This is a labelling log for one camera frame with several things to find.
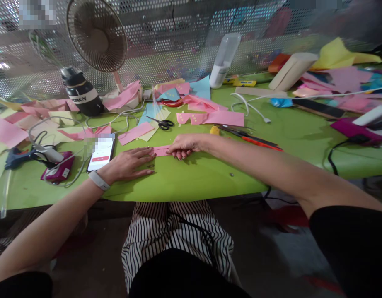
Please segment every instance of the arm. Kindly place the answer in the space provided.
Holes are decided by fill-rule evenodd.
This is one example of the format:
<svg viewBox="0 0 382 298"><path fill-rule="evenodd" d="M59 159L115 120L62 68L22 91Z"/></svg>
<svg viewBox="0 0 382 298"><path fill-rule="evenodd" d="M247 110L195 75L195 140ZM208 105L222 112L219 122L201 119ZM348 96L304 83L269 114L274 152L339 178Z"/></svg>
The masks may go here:
<svg viewBox="0 0 382 298"><path fill-rule="evenodd" d="M345 205L382 211L382 204L348 181L284 152L217 135L179 135L168 153L178 159L205 151L294 196L307 217L322 207Z"/></svg>
<svg viewBox="0 0 382 298"><path fill-rule="evenodd" d="M153 160L155 155L144 157L150 152L151 148L122 152L97 172L109 185L152 174L152 170L135 170ZM88 178L26 227L0 256L0 281L50 260L102 194Z"/></svg>

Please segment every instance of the white wristband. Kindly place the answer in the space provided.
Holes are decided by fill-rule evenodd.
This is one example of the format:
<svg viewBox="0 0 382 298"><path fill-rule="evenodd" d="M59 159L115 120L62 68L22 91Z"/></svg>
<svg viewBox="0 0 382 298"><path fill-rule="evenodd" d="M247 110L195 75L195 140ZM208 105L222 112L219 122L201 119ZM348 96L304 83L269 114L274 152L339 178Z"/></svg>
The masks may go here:
<svg viewBox="0 0 382 298"><path fill-rule="evenodd" d="M89 174L89 178L103 191L107 191L111 188L107 182L105 182L96 171L92 171Z"/></svg>

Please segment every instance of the red button on phone screen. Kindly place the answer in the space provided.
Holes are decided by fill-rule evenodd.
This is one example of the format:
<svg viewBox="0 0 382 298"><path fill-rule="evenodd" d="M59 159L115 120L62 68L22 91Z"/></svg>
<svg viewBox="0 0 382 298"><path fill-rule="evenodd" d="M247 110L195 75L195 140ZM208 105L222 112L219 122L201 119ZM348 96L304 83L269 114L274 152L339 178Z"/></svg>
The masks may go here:
<svg viewBox="0 0 382 298"><path fill-rule="evenodd" d="M109 159L109 156L95 157L95 158L92 159L92 162L103 161L103 160L107 160L107 159Z"/></svg>

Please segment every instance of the black scissors handle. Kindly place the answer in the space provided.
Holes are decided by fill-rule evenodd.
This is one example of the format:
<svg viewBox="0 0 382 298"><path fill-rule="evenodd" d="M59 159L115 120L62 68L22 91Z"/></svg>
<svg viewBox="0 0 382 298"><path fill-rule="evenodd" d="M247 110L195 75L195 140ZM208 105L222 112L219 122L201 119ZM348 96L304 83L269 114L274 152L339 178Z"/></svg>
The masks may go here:
<svg viewBox="0 0 382 298"><path fill-rule="evenodd" d="M170 120L163 120L163 121L158 121L158 126L162 130L168 130L171 126L174 126L174 123Z"/></svg>

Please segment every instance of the hand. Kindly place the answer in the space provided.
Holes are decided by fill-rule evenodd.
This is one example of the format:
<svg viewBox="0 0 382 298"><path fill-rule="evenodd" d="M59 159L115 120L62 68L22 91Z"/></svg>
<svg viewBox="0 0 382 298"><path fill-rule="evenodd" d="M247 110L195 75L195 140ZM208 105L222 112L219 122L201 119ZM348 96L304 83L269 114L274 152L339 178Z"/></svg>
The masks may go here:
<svg viewBox="0 0 382 298"><path fill-rule="evenodd" d="M192 152L205 151L206 141L212 136L210 134L178 135L166 153L172 154L178 160L182 160Z"/></svg>
<svg viewBox="0 0 382 298"><path fill-rule="evenodd" d="M136 171L136 168L155 158L155 153L148 155L151 151L152 148L146 147L121 152L97 173L109 185L116 181L130 181L153 174L154 171L148 169Z"/></svg>

